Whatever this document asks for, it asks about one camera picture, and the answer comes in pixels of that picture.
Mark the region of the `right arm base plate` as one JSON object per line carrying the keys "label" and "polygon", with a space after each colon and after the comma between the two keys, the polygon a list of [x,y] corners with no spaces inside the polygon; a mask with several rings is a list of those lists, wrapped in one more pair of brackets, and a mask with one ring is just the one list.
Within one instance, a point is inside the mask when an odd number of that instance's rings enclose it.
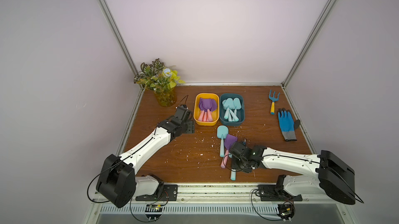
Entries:
{"label": "right arm base plate", "polygon": [[302,195],[293,196],[287,193],[282,186],[277,185],[259,185],[258,189],[255,191],[255,195],[260,197],[261,201],[303,201]]}

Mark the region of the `dark teal storage box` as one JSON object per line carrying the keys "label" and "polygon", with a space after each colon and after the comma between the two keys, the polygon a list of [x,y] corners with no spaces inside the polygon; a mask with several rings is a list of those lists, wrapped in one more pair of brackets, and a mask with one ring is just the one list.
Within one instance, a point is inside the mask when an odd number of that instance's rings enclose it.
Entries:
{"label": "dark teal storage box", "polygon": [[[227,98],[234,99],[236,97],[238,97],[240,99],[241,105],[242,105],[242,108],[237,111],[237,116],[239,118],[239,121],[238,122],[229,122],[228,119],[227,120],[224,119],[225,110],[223,109],[222,101]],[[220,121],[221,121],[221,123],[226,126],[237,127],[237,126],[240,126],[244,122],[244,120],[245,120],[244,98],[239,94],[232,94],[232,93],[222,94],[220,97]]]}

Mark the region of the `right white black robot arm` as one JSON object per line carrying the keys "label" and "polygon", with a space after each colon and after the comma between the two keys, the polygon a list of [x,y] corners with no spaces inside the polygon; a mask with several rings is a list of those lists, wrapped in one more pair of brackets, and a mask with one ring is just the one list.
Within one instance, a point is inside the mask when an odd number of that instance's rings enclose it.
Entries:
{"label": "right white black robot arm", "polygon": [[342,204],[354,205],[355,172],[330,151],[297,154],[270,147],[249,148],[235,142],[229,148],[232,169],[251,173],[255,169],[276,169],[296,173],[280,175],[274,185],[259,185],[257,194],[264,201],[301,201],[304,195],[328,196]]}

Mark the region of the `yellow plastic storage box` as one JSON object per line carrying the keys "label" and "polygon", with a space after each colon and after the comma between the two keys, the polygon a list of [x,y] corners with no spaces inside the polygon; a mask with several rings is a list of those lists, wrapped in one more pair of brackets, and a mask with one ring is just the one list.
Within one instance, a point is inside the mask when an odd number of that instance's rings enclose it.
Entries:
{"label": "yellow plastic storage box", "polygon": [[[217,105],[217,109],[215,110],[215,111],[212,111],[212,118],[213,118],[213,122],[209,122],[209,121],[206,121],[206,122],[204,122],[204,121],[199,121],[199,117],[200,117],[200,115],[201,115],[201,109],[200,109],[200,107],[199,107],[199,104],[200,104],[200,99],[208,99],[208,98],[210,98],[210,99],[214,99],[215,100],[215,102],[216,102],[216,105]],[[214,126],[214,125],[216,125],[216,123],[218,122],[218,120],[219,120],[219,114],[220,114],[220,106],[219,106],[219,96],[217,95],[217,94],[213,94],[213,93],[199,93],[197,96],[196,96],[196,99],[195,99],[195,105],[194,105],[194,111],[193,111],[193,117],[194,117],[194,120],[196,121],[196,123],[198,124],[198,125],[201,125],[201,126]]]}

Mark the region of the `teal shovel eleventh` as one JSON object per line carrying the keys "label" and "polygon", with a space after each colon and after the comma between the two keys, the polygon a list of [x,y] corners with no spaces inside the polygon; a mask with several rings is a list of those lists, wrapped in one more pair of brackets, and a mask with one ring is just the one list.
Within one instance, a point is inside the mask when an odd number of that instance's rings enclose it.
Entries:
{"label": "teal shovel eleventh", "polygon": [[232,122],[238,122],[237,111],[242,108],[241,101],[238,97],[232,99],[232,108],[230,109],[230,116]]}

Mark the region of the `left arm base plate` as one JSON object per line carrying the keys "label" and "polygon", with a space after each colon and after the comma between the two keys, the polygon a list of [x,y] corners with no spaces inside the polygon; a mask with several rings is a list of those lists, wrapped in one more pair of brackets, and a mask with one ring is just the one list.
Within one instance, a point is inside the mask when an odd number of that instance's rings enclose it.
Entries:
{"label": "left arm base plate", "polygon": [[154,194],[135,197],[135,201],[177,201],[178,185],[160,185]]}

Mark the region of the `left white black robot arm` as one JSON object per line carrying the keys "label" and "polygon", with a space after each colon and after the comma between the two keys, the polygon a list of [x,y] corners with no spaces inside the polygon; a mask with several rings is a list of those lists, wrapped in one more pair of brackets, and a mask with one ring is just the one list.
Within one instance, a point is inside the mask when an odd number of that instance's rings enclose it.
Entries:
{"label": "left white black robot arm", "polygon": [[161,148],[182,134],[194,133],[192,111],[179,105],[173,116],[160,122],[154,131],[134,148],[120,154],[109,155],[102,166],[96,191],[118,208],[134,198],[161,199],[164,182],[154,176],[137,176],[141,167]]}

